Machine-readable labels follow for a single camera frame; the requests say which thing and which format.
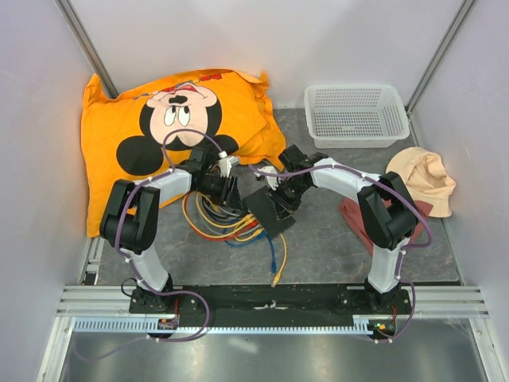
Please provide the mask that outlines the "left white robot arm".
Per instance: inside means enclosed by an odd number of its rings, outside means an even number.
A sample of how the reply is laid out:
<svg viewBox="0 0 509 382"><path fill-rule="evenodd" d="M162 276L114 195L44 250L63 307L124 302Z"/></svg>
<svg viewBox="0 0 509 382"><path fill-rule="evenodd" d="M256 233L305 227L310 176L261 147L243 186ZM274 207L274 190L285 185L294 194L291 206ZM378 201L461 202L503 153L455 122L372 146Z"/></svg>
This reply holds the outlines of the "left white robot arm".
<svg viewBox="0 0 509 382"><path fill-rule="evenodd" d="M160 207L174 197L197 191L213 204L242 212L238 178L231 175L236 156L193 149L180 166L142 181L117 180L111 190L99 233L128 262L137 288L130 299L134 309L166 313L174 304L173 280L154 247Z"/></svg>

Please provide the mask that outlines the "black network switch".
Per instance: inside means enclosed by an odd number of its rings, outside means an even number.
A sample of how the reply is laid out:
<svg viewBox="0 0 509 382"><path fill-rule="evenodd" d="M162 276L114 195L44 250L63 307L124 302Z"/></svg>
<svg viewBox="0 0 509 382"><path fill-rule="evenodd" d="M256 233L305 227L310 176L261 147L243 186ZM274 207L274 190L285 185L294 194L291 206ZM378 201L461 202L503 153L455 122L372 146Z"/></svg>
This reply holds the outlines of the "black network switch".
<svg viewBox="0 0 509 382"><path fill-rule="evenodd" d="M274 204L271 199L271 191L268 186L254 191L251 195L243 199L247 210L254 215L271 239L275 239L279 234L293 227L296 220L293 216L282 222L277 222L274 211Z"/></svg>

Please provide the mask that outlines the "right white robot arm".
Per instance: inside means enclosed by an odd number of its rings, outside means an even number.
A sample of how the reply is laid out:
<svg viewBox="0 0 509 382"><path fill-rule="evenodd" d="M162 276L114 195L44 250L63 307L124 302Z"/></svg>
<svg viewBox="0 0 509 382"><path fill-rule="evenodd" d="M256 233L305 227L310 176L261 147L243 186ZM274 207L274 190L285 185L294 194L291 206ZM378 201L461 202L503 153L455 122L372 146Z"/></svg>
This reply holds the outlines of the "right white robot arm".
<svg viewBox="0 0 509 382"><path fill-rule="evenodd" d="M402 249L418 225L418 210L401 177L362 173L322 153L309 157L292 145L279 155L285 172L276 177L277 187L268 192L275 219L282 222L297 211L308 189L328 189L351 198L359 206L362 225L373 243L371 269L364 282L364 303L382 313L400 289L396 271Z"/></svg>

